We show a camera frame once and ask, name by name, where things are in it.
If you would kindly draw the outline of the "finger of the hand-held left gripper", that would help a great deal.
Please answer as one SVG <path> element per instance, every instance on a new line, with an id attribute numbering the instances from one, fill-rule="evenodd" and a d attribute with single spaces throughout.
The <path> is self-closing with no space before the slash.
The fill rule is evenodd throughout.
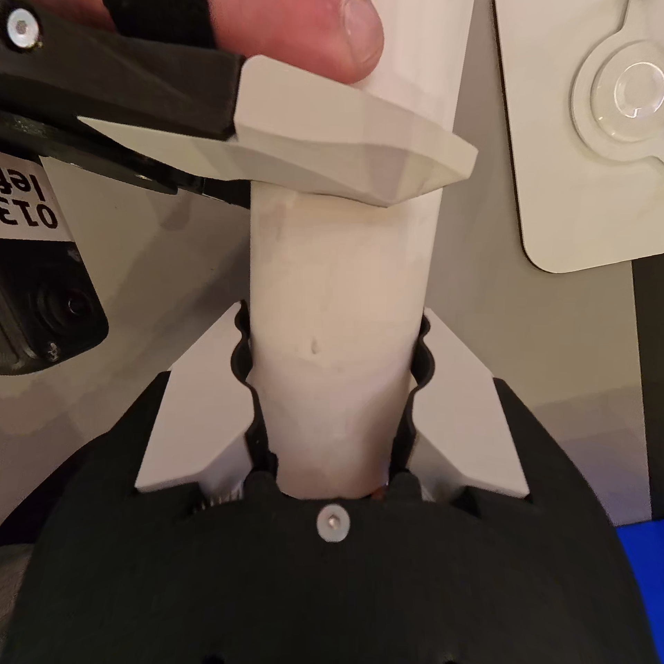
<path id="1" fill-rule="evenodd" d="M 262 182 L 382 208 L 468 179 L 478 154 L 416 112 L 265 56 L 242 67 L 235 135 L 227 140 L 79 120 L 192 176 Z"/>

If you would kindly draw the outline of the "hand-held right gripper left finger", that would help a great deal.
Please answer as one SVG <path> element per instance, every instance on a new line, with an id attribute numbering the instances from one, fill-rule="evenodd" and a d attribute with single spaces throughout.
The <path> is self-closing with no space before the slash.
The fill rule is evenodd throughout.
<path id="1" fill-rule="evenodd" d="M 252 368 L 248 307 L 232 306 L 171 366 L 138 491 L 196 483 L 231 494 L 251 471 L 272 473 Z"/>

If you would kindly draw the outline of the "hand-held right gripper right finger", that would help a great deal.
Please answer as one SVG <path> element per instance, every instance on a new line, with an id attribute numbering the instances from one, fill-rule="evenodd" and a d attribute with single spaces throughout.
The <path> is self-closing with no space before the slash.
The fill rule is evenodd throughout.
<path id="1" fill-rule="evenodd" d="M 524 499 L 529 487 L 492 372 L 431 309 L 413 356 L 400 463 L 427 499 L 475 487 Z"/>

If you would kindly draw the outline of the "white squeeze bottle black cap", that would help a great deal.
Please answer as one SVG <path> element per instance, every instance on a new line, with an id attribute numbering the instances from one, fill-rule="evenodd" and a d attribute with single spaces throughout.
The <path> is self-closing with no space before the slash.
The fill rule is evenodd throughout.
<path id="1" fill-rule="evenodd" d="M 473 2 L 371 2 L 380 60 L 340 83 L 453 133 Z M 386 483 L 443 188 L 382 208 L 252 184 L 250 377 L 285 494 L 355 498 Z"/>

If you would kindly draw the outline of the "person's left hand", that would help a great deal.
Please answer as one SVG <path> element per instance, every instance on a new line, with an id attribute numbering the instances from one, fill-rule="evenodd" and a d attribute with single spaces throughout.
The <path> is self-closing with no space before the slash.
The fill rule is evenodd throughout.
<path id="1" fill-rule="evenodd" d="M 264 55 L 344 84 L 385 44 L 371 1 L 36 1 L 64 19 L 157 43 Z"/>

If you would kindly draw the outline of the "blue plastic bin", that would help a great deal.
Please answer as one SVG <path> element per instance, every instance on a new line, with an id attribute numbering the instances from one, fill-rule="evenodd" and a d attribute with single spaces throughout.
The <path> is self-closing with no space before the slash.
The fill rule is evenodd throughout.
<path id="1" fill-rule="evenodd" d="M 652 635 L 663 662 L 663 519 L 617 529 L 642 595 Z"/>

